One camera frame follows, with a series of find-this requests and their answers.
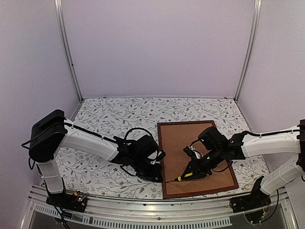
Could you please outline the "yellow handled screwdriver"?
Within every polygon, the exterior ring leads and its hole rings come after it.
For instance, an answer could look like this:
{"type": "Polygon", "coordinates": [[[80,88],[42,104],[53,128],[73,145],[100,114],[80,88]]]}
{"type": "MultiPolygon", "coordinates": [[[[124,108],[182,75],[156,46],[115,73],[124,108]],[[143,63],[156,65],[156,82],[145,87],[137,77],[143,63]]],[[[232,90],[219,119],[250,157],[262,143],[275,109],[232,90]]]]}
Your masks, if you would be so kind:
{"type": "Polygon", "coordinates": [[[179,176],[179,177],[175,178],[174,180],[166,181],[165,183],[186,181],[186,180],[190,180],[192,177],[193,177],[193,174],[188,173],[188,174],[185,174],[184,176],[179,176]]]}

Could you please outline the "red-brown wooden picture frame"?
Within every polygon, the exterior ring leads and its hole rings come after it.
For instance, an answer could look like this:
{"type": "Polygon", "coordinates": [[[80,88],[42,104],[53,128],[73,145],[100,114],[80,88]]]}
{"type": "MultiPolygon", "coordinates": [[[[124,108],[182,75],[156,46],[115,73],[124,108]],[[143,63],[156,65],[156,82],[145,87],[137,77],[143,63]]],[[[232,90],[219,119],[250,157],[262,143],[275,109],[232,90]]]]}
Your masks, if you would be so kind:
{"type": "Polygon", "coordinates": [[[205,130],[216,132],[214,121],[158,123],[158,142],[166,153],[161,160],[163,198],[186,198],[214,194],[239,187],[232,164],[217,147],[225,139],[216,135],[205,146],[199,135],[205,130]]]}

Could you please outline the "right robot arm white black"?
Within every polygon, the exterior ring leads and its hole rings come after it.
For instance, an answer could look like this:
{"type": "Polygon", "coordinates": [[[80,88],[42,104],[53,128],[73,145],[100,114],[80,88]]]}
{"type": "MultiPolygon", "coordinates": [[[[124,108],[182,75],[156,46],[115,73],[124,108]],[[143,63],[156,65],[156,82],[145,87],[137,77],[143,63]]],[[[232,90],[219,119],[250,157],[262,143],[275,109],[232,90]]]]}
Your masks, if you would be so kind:
{"type": "Polygon", "coordinates": [[[246,198],[250,208],[258,207],[274,191],[305,174],[304,120],[286,130],[260,134],[243,131],[234,134],[230,139],[215,127],[209,127],[199,134],[197,140],[208,153],[200,156],[192,146],[185,147],[183,151],[191,160],[175,181],[205,178],[223,161],[244,160],[257,155],[294,154],[275,171],[255,181],[251,194],[246,198]]]}

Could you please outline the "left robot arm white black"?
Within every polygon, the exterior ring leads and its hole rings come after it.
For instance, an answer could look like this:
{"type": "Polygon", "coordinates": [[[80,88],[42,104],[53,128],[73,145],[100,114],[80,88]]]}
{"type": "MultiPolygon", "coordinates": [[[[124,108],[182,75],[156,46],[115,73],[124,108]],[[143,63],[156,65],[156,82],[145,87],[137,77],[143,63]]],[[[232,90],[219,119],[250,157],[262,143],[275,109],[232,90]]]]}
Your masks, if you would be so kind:
{"type": "Polygon", "coordinates": [[[161,165],[165,153],[160,150],[152,134],[144,130],[139,139],[129,139],[130,129],[123,138],[108,138],[77,126],[67,119],[62,110],[54,110],[31,128],[30,140],[21,144],[29,158],[38,165],[49,196],[60,207],[67,207],[71,197],[55,163],[59,148],[66,147],[99,156],[121,167],[131,167],[135,176],[147,181],[162,183],[161,165]]]}

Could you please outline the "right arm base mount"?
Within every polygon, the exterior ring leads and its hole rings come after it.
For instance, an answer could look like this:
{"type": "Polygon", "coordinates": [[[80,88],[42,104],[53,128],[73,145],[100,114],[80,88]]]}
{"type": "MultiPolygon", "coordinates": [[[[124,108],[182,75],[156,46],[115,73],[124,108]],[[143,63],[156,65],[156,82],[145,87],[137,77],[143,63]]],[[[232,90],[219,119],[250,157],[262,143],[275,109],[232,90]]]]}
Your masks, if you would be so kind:
{"type": "Polygon", "coordinates": [[[245,196],[231,198],[229,204],[233,213],[237,213],[267,207],[271,204],[271,199],[269,195],[258,191],[257,193],[253,192],[245,196]]]}

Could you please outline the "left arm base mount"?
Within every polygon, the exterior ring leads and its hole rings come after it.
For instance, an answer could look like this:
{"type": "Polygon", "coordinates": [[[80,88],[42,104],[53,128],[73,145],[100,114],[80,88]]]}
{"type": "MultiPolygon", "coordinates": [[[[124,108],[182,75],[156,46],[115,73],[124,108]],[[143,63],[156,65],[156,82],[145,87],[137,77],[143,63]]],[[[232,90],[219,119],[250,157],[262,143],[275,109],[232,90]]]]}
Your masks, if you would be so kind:
{"type": "Polygon", "coordinates": [[[47,190],[47,194],[46,203],[49,205],[80,213],[85,212],[88,201],[86,193],[76,191],[73,194],[69,194],[66,190],[63,190],[61,193],[52,194],[47,190]]]}

